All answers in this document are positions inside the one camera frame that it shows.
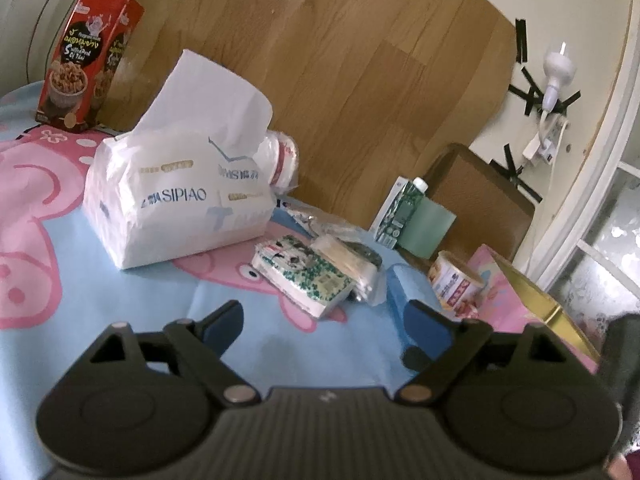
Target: cartoon eye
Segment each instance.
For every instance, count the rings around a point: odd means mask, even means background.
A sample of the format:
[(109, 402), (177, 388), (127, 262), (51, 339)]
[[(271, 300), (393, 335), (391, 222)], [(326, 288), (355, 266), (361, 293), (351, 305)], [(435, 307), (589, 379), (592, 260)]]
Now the cartoon eye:
[(257, 283), (262, 279), (261, 275), (258, 274), (258, 271), (251, 265), (240, 264), (238, 266), (238, 273), (248, 282)]

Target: screw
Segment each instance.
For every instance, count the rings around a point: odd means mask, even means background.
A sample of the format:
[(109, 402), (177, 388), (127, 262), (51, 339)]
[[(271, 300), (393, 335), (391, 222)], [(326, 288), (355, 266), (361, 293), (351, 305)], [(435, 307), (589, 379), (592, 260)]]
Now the screw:
[(421, 384), (409, 384), (400, 390), (400, 397), (406, 402), (412, 402), (418, 404), (419, 402), (426, 402), (431, 399), (433, 392), (430, 388), (422, 386)]
[(255, 399), (257, 392), (248, 384), (236, 384), (229, 386), (223, 393), (225, 399), (234, 404), (250, 402)]

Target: ribbed black surface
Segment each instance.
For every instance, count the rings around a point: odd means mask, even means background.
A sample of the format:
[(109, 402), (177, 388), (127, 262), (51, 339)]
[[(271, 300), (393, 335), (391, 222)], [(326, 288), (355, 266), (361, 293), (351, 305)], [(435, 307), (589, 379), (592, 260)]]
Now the ribbed black surface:
[[(79, 480), (62, 471), (50, 480)], [(201, 446), (140, 480), (516, 480), (458, 449), (425, 409), (383, 390), (274, 390), (223, 413)], [(562, 480), (606, 480), (597, 470)]]

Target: peppa pig tablecloth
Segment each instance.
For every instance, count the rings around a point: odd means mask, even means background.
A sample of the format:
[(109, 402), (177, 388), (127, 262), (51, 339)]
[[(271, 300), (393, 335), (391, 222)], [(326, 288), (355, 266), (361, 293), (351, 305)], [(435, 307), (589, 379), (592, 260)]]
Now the peppa pig tablecloth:
[[(223, 360), (263, 394), (280, 385), (378, 384), (394, 391), (411, 377), (386, 304), (346, 303), (316, 322), (252, 271), (255, 240), (117, 270), (78, 207), (107, 134), (36, 124), (40, 88), (31, 84), (0, 100), (0, 479), (46, 473), (50, 463), (34, 432), (37, 406), (116, 320), (138, 332), (160, 330), (241, 301), (244, 330)], [(277, 210), (269, 234), (292, 230), (295, 224)], [(404, 263), (376, 249), (385, 267)]]

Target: barcode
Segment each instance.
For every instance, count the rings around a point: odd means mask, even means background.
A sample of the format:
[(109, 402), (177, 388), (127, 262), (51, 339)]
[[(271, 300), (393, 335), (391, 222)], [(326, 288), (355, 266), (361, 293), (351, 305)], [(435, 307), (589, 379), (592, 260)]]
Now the barcode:
[(380, 238), (378, 238), (378, 243), (385, 246), (386, 248), (393, 249), (398, 243), (396, 238), (389, 236), (387, 234), (383, 234)]

